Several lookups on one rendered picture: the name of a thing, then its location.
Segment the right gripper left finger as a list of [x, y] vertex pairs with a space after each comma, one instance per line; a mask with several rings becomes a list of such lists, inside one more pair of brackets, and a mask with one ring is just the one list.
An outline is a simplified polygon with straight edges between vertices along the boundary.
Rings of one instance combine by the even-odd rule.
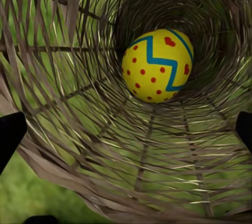
[[0, 117], [0, 174], [27, 133], [22, 111]]

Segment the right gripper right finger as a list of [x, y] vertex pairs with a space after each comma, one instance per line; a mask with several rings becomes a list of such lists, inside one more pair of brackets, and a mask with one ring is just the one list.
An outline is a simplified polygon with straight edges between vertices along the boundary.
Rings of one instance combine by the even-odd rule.
[[252, 114], [240, 111], [236, 119], [235, 130], [252, 154]]

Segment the wicker basket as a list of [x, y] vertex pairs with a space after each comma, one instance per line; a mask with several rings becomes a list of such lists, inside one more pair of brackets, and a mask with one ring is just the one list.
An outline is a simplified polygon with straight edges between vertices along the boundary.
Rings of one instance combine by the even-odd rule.
[[[52, 182], [56, 185], [63, 186], [67, 189], [75, 191], [79, 198], [94, 212], [102, 215], [103, 217], [117, 223], [117, 224], [252, 224], [252, 212], [242, 213], [244, 211], [252, 210], [252, 199], [242, 199], [244, 196], [252, 195], [252, 187], [249, 189], [238, 192], [236, 194], [210, 201], [210, 198], [223, 194], [224, 192], [239, 189], [240, 186], [248, 185], [252, 183], [252, 176], [247, 178], [239, 179], [212, 179], [204, 180], [203, 173], [212, 172], [216, 174], [221, 171], [234, 171], [241, 169], [230, 169], [238, 165], [252, 165], [252, 158], [241, 161], [237, 164], [230, 165], [224, 169], [212, 170], [213, 168], [223, 165], [229, 161], [235, 160], [243, 156], [252, 156], [251, 152], [244, 144], [239, 134], [235, 130], [236, 119], [240, 111], [245, 111], [252, 114], [252, 83], [249, 87], [244, 86], [252, 78], [252, 0], [222, 0], [226, 6], [226, 10], [223, 8], [223, 18], [220, 18], [219, 32], [217, 31], [215, 21], [206, 11], [201, 8], [204, 1], [198, 0], [148, 0], [145, 4], [145, 0], [106, 0], [103, 3], [103, 7], [99, 12], [98, 16], [96, 12], [90, 12], [92, 4], [95, 0], [87, 0], [85, 8], [83, 8], [84, 0], [51, 0], [51, 24], [49, 27], [49, 34], [47, 33], [45, 21], [41, 12], [40, 4], [41, 0], [34, 0], [35, 2], [35, 19], [34, 19], [34, 45], [30, 46], [28, 44], [28, 29], [29, 29], [29, 19], [31, 16], [30, 10], [32, 5], [32, 0], [28, 0], [27, 12], [25, 25], [23, 22], [22, 8], [24, 0], [16, 0], [18, 5], [18, 19], [15, 12], [15, 7], [13, 0], [6, 0], [5, 6], [3, 1], [0, 0], [0, 18], [2, 21], [2, 35], [0, 39], [0, 52], [10, 64], [14, 79], [4, 66], [0, 59], [0, 112], [2, 116], [14, 114], [20, 112], [18, 106], [16, 105], [11, 89], [8, 84], [8, 80], [17, 91], [19, 95], [20, 104], [22, 111], [24, 113], [26, 123], [27, 123], [27, 133], [18, 145], [17, 151], [22, 158], [29, 164], [32, 170], [43, 180]], [[193, 1], [200, 2], [200, 6], [195, 7]], [[212, 6], [215, 8], [211, 0], [208, 0]], [[195, 37], [198, 37], [198, 48], [194, 51], [194, 63], [192, 66], [191, 75], [189, 75], [188, 81], [184, 86], [198, 82], [199, 88], [196, 89], [181, 89], [177, 95], [173, 98], [163, 102], [163, 103], [149, 103], [141, 99], [138, 99], [134, 94], [131, 93], [127, 85], [125, 84], [124, 78], [122, 77], [122, 51], [126, 52], [128, 46], [128, 40], [131, 34], [131, 29], [134, 21], [137, 17], [139, 10], [147, 3], [152, 2], [153, 4], [141, 14], [139, 22], [136, 26], [138, 29], [143, 22], [142, 30], [139, 35], [144, 35], [147, 32], [152, 31], [153, 25], [155, 25], [155, 30], [157, 29], [173, 29], [173, 25], [177, 25], [175, 30], [179, 30], [186, 34], [192, 43], [194, 44]], [[181, 6], [175, 6], [170, 8], [158, 9], [159, 6], [165, 4], [182, 4]], [[17, 45], [14, 45], [13, 38], [10, 32], [8, 18], [9, 18], [9, 5], [12, 10], [12, 16], [14, 20], [15, 32], [17, 36]], [[196, 4], [195, 4], [196, 5]], [[59, 14], [59, 7], [61, 7], [65, 25], [64, 30], [62, 30], [62, 24]], [[248, 16], [248, 7], [251, 11], [251, 19]], [[125, 28], [127, 14], [130, 9], [134, 9], [136, 12], [130, 27]], [[198, 21], [193, 19], [196, 26], [190, 22], [193, 18], [190, 17], [189, 20], [182, 16], [182, 12], [178, 15], [172, 13], [177, 10], [182, 11], [201, 11], [203, 19], [205, 21], [201, 22], [199, 18]], [[215, 8], [216, 9], [216, 8]], [[111, 16], [112, 11], [114, 11], [113, 16]], [[155, 11], [155, 12], [154, 12]], [[55, 28], [55, 15], [57, 13], [57, 20], [62, 32], [62, 43], [61, 47], [58, 45], [57, 35], [55, 34], [55, 45], [50, 46], [49, 38], [51, 36], [51, 30], [54, 25]], [[88, 42], [88, 21], [87, 16], [97, 19], [97, 26], [95, 31], [95, 36], [91, 32], [91, 39]], [[230, 30], [227, 30], [226, 17], [230, 26]], [[79, 37], [80, 22], [81, 18], [83, 20], [81, 37]], [[157, 18], [163, 18], [159, 23], [154, 23]], [[77, 19], [79, 22], [79, 29], [77, 28]], [[203, 23], [206, 22], [206, 29], [204, 29]], [[24, 39], [20, 32], [20, 23], [22, 23], [24, 31]], [[43, 35], [43, 46], [38, 46], [37, 33], [38, 25], [40, 25], [41, 32]], [[203, 28], [204, 34], [201, 34], [201, 28]], [[65, 30], [67, 27], [68, 37], [66, 46], [65, 43]], [[128, 31], [127, 37], [125, 36], [125, 30]], [[74, 47], [74, 37], [75, 31], [77, 32], [77, 47]], [[208, 32], [209, 31], [209, 32]], [[227, 32], [236, 32], [234, 41], [230, 50], [227, 44]], [[196, 34], [197, 33], [197, 34]], [[212, 66], [208, 66], [204, 62], [206, 58], [213, 52], [213, 37], [216, 34], [214, 57], [212, 63], [217, 59], [217, 66], [225, 59], [226, 55], [229, 54], [227, 62], [223, 67], [217, 72], [213, 70]], [[67, 56], [74, 65], [75, 72], [67, 61], [63, 51], [66, 52]], [[48, 73], [40, 52], [46, 52], [50, 61], [50, 66], [52, 73], [54, 75], [54, 84], [57, 88], [58, 95], [55, 93], [51, 84], [48, 81], [47, 74], [52, 79]], [[56, 56], [62, 63], [65, 77], [58, 67]], [[77, 80], [75, 85], [75, 91], [71, 91], [68, 79], [65, 72], [65, 67], [62, 61], [62, 56], [68, 64], [72, 74]], [[20, 71], [18, 59], [25, 67], [27, 77], [29, 79], [30, 85]], [[100, 60], [102, 59], [102, 60]], [[88, 60], [92, 66], [92, 71], [95, 73], [94, 80], [92, 74], [90, 73], [90, 68], [88, 65]], [[32, 74], [29, 69], [29, 64], [33, 67], [37, 79]], [[193, 68], [199, 67], [201, 64], [205, 64], [205, 68], [194, 72]], [[246, 66], [244, 67], [244, 65]], [[57, 85], [55, 67], [58, 70], [59, 82], [61, 91]], [[205, 84], [201, 85], [199, 77], [204, 71], [210, 68], [217, 74], [217, 77], [208, 84], [205, 88]], [[81, 70], [86, 76], [88, 85], [86, 85]], [[78, 74], [81, 76], [82, 84], [78, 79]], [[215, 75], [214, 74], [214, 75]], [[66, 91], [62, 84], [61, 75], [68, 84], [70, 93], [66, 94]], [[39, 78], [47, 87], [48, 91], [53, 96], [53, 101], [49, 98], [45, 90], [42, 88]], [[37, 88], [41, 92], [45, 99], [46, 104], [43, 105], [35, 93], [33, 81]], [[120, 84], [121, 83], [121, 84]], [[24, 86], [27, 87], [31, 95], [36, 100], [36, 109], [33, 109], [27, 100]], [[106, 111], [101, 108], [97, 99], [91, 94], [90, 89], [93, 88], [96, 94], [102, 100]], [[244, 89], [244, 92], [226, 102], [230, 96], [239, 89]], [[89, 118], [93, 123], [101, 128], [101, 131], [95, 135], [89, 131], [76, 113], [73, 111], [68, 103], [68, 99], [74, 96], [81, 95], [87, 106], [89, 107], [91, 114], [96, 120], [93, 120], [88, 115], [83, 113], [87, 118]], [[95, 99], [96, 102], [89, 98], [90, 95]], [[143, 108], [137, 106], [130, 98], [138, 100], [139, 103], [144, 105]], [[71, 114], [75, 119], [69, 116], [64, 105], [65, 103]], [[135, 106], [134, 106], [135, 104]], [[191, 106], [194, 105], [195, 110], [198, 107], [210, 106], [211, 108], [205, 110], [197, 110], [200, 113], [191, 113]], [[235, 113], [225, 116], [228, 112], [239, 107], [239, 110]], [[66, 117], [69, 125], [64, 122], [60, 116], [59, 111]], [[96, 110], [105, 120], [106, 123], [101, 121], [95, 112]], [[49, 110], [53, 113], [61, 125], [63, 126], [63, 131], [60, 127], [55, 125], [53, 119], [48, 113]], [[145, 113], [148, 118], [140, 117], [138, 114]], [[49, 132], [44, 126], [41, 125], [37, 115], [40, 114], [48, 122], [50, 122], [56, 131], [59, 133], [64, 142], [59, 140], [51, 132]], [[132, 126], [131, 129], [125, 125], [120, 124], [116, 117], [122, 119], [125, 123]], [[206, 117], [202, 120], [195, 120], [200, 117]], [[203, 131], [192, 131], [190, 132], [189, 127], [195, 124], [200, 124], [202, 122], [217, 120], [214, 126], [209, 126]], [[158, 120], [158, 121], [156, 121]], [[159, 122], [160, 121], [160, 122]], [[126, 135], [132, 138], [127, 138], [121, 136], [115, 130], [110, 128], [110, 125], [114, 124], [117, 129], [123, 131]], [[153, 127], [153, 125], [160, 125], [162, 127]], [[57, 151], [57, 149], [51, 143], [51, 146], [44, 137], [33, 127], [35, 126], [39, 131], [41, 131], [49, 141], [54, 142], [67, 153], [71, 154], [75, 162], [70, 166]], [[79, 138], [76, 141], [69, 129], [71, 129]], [[172, 131], [163, 130], [164, 128], [177, 128], [181, 129], [183, 133], [174, 133]], [[91, 142], [83, 138], [79, 129], [87, 135]], [[154, 131], [160, 131], [169, 133], [168, 135], [176, 135], [176, 137], [165, 137], [157, 139], [169, 139], [169, 138], [179, 138], [185, 139], [186, 142], [160, 142], [154, 140], [152, 134]], [[68, 147], [61, 133], [64, 134], [68, 139], [70, 139], [80, 152], [80, 156]], [[222, 139], [226, 139], [230, 136], [234, 136], [240, 141], [240, 144], [219, 144], [213, 145], [213, 143], [218, 142]], [[121, 137], [124, 140], [136, 141], [143, 147], [141, 150], [139, 147], [130, 143], [131, 146], [136, 147], [141, 152], [132, 150], [127, 146], [127, 143], [122, 142], [117, 137]], [[217, 136], [217, 138], [212, 138], [209, 140], [198, 140], [208, 136]], [[101, 137], [107, 140], [112, 140], [117, 142], [120, 146], [102, 141]], [[197, 139], [198, 138], [198, 139]], [[209, 145], [200, 145], [200, 143], [205, 143], [207, 141], [215, 141]], [[176, 147], [174, 145], [185, 144], [186, 146]], [[123, 150], [130, 151], [141, 158], [139, 161], [140, 165], [136, 165], [126, 160], [122, 155], [115, 152], [111, 147], [117, 147]], [[155, 152], [153, 155], [161, 155], [169, 159], [159, 159], [152, 157], [148, 154], [149, 147], [164, 146], [164, 150], [170, 149], [183, 149], [188, 150], [188, 152], [172, 152], [159, 154]], [[210, 147], [225, 147], [232, 146], [228, 149], [204, 149]], [[114, 157], [108, 156], [101, 152], [99, 148], [102, 148]], [[176, 155], [188, 155], [188, 157], [175, 158], [172, 156]], [[136, 176], [136, 182], [134, 185], [134, 190], [124, 188], [113, 184], [108, 178], [117, 180], [113, 177], [105, 175], [97, 171], [92, 165], [96, 164], [103, 166], [111, 170], [114, 174], [125, 180], [116, 171], [122, 172], [132, 176], [129, 172], [124, 172], [119, 169], [110, 167], [99, 157], [106, 158], [122, 168], [116, 162], [127, 164], [136, 170], [138, 170], [138, 175]], [[171, 165], [152, 165], [146, 162], [146, 158], [156, 159], [156, 161], [162, 161], [169, 163]], [[204, 165], [217, 158], [223, 158], [213, 164]], [[115, 162], [116, 161], [116, 162]], [[186, 163], [186, 165], [177, 165], [169, 161], [180, 161]], [[77, 171], [78, 168], [94, 172], [101, 176], [104, 180], [99, 178], [86, 175], [82, 172]], [[195, 167], [196, 170], [189, 169], [188, 167]], [[189, 171], [178, 171], [178, 172], [158, 172], [155, 170], [161, 169], [171, 169], [171, 168], [185, 168]], [[124, 168], [122, 168], [125, 170]], [[126, 170], [125, 170], [126, 171]], [[199, 186], [200, 189], [179, 189], [174, 188], [174, 190], [147, 190], [141, 189], [142, 179], [144, 172], [153, 172], [156, 174], [162, 174], [166, 176], [172, 175], [196, 175], [197, 180], [173, 180], [173, 181], [151, 181], [157, 184], [162, 182], [189, 182]], [[237, 182], [229, 184], [227, 186], [217, 188], [217, 189], [207, 189], [206, 182], [222, 182], [222, 181], [235, 181]], [[128, 184], [129, 182], [125, 180]], [[121, 195], [115, 194], [114, 192], [103, 189], [98, 185], [110, 188], [112, 190], [121, 192], [127, 195], [129, 198], [123, 197]], [[199, 197], [202, 197], [203, 201], [192, 201], [180, 197], [175, 197], [171, 195], [162, 194], [161, 192], [186, 192]], [[200, 191], [201, 195], [192, 193], [192, 191]], [[166, 202], [160, 199], [156, 199], [147, 195], [143, 192], [153, 192], [158, 195], [178, 200], [181, 202]], [[149, 202], [148, 204], [153, 204], [165, 208], [167, 210], [160, 211], [153, 207], [150, 207], [144, 203], [139, 203], [139, 199]], [[225, 203], [225, 202], [244, 202], [242, 205], [234, 208], [231, 211], [226, 212], [220, 217], [215, 217], [213, 213], [213, 206]], [[205, 215], [190, 209], [186, 209], [177, 205], [184, 204], [197, 204], [204, 206]]]

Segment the easter egg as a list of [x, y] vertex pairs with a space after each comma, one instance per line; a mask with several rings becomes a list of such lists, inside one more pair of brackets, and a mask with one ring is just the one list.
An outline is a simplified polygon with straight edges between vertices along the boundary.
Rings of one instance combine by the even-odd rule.
[[138, 99], [163, 103], [184, 87], [191, 75], [195, 47], [186, 34], [157, 29], [140, 35], [122, 57], [125, 84]]

